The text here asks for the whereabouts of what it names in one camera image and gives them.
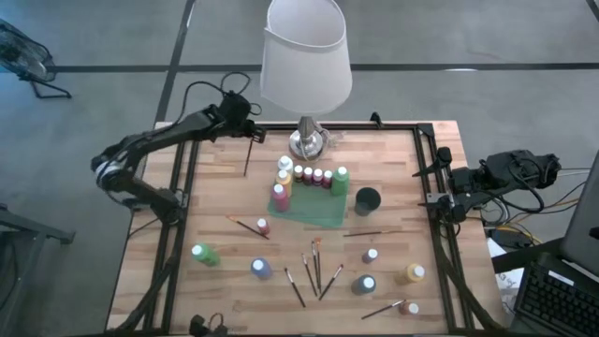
concrete floor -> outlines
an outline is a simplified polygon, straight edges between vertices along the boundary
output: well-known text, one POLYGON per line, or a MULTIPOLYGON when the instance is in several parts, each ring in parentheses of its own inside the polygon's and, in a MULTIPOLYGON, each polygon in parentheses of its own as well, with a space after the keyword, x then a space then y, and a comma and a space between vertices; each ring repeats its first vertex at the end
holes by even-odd
MULTIPOLYGON (((259 64, 268 0, 198 0, 182 64, 259 64)), ((599 23, 584 0, 343 0, 353 63, 597 62, 599 23)), ((167 65, 184 0, 4 0, 0 18, 45 43, 61 66, 167 65)), ((180 74, 167 120, 190 81, 180 74)), ((262 120, 295 120, 247 91, 262 120)), ((129 213, 95 187, 92 156, 152 127, 164 73, 59 74, 72 100, 40 101, 0 73, 0 201, 13 212, 77 230, 47 244, 20 317, 19 336, 100 332, 124 247, 129 213)), ((356 72, 348 101, 326 120, 458 120, 469 162, 518 148, 587 167, 599 148, 599 70, 356 72)), ((190 109, 215 103, 200 89, 190 109)), ((584 177, 564 177, 552 202, 584 177)), ((524 193, 511 200, 533 206, 524 193)), ((543 240, 561 236, 570 212, 527 220, 543 240)))

fan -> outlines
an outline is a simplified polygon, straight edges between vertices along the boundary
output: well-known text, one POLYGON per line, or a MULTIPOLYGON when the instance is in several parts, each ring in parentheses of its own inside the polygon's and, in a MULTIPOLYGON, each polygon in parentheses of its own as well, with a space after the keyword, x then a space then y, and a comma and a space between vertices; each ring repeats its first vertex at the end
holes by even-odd
POLYGON ((16 74, 19 80, 30 82, 37 98, 71 98, 67 90, 48 84, 56 77, 55 73, 47 69, 47 66, 54 66, 48 49, 2 19, 0 19, 0 66, 16 74), (62 94, 42 95, 37 90, 36 83, 62 94))

computer monitor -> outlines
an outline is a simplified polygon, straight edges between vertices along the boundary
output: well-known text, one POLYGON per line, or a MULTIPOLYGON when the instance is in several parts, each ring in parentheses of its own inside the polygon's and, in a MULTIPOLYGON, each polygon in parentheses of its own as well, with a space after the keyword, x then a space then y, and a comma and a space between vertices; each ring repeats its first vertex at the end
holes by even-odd
POLYGON ((566 259, 599 276, 599 153, 592 164, 580 201, 574 210, 570 227, 562 240, 566 259))

keyboard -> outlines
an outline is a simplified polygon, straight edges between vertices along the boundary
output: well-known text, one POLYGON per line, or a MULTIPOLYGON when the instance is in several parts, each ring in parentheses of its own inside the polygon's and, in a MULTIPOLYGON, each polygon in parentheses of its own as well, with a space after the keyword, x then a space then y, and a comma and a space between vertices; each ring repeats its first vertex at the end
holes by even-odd
POLYGON ((515 310, 560 335, 599 337, 599 284, 548 254, 524 270, 515 310))

green mat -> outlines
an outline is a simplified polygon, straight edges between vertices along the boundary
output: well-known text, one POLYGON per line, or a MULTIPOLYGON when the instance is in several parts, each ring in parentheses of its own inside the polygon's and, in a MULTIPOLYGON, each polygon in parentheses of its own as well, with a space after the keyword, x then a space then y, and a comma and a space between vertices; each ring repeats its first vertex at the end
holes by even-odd
POLYGON ((343 224, 347 195, 333 196, 322 186, 293 183, 291 206, 287 212, 277 212, 272 199, 269 213, 272 216, 299 221, 321 227, 336 228, 343 224))

